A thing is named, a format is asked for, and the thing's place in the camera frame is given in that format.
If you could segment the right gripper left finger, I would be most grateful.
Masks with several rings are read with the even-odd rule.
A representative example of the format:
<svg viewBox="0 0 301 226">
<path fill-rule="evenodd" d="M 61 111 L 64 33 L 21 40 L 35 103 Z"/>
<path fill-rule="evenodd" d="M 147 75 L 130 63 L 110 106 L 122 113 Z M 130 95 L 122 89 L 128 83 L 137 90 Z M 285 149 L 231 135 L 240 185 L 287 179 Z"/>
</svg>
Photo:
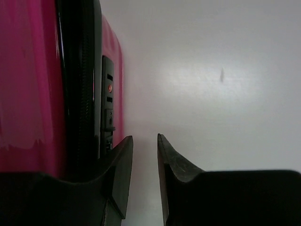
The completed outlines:
<svg viewBox="0 0 301 226">
<path fill-rule="evenodd" d="M 84 182 L 67 182 L 41 172 L 0 175 L 3 226 L 119 226 L 126 218 L 133 138 L 125 137 Z"/>
</svg>

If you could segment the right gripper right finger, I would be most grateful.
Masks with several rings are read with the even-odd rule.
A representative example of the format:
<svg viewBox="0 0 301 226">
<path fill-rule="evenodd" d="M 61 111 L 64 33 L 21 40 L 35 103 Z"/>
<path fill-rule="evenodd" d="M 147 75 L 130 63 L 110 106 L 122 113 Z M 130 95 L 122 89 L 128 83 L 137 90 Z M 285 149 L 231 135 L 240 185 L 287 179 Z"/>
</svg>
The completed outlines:
<svg viewBox="0 0 301 226">
<path fill-rule="evenodd" d="M 293 170 L 204 171 L 158 134 L 166 226 L 298 226 L 301 175 Z"/>
</svg>

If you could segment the pink and teal kids suitcase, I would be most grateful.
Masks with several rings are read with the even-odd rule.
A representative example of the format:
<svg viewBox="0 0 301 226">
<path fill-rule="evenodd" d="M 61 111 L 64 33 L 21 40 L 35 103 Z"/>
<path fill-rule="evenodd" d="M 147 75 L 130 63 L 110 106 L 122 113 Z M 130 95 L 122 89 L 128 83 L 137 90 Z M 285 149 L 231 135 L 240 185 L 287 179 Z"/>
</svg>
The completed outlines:
<svg viewBox="0 0 301 226">
<path fill-rule="evenodd" d="M 123 78 L 100 1 L 1 1 L 1 174 L 83 180 L 123 138 Z"/>
</svg>

